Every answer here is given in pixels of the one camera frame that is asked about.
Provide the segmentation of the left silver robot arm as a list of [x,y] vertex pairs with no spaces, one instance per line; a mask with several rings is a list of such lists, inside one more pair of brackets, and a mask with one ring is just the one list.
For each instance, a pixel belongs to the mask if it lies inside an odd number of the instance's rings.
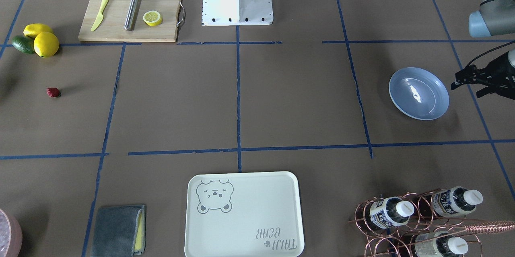
[[[468,29],[471,37],[491,37],[509,35],[515,31],[515,0],[480,0],[480,7],[469,15]],[[481,84],[476,92],[481,98],[497,94],[504,98],[515,99],[515,56],[514,50],[503,53],[490,61],[484,68],[478,68],[474,61],[495,51],[514,44],[514,41],[492,48],[473,58],[460,71],[456,72],[451,90],[462,85]]]

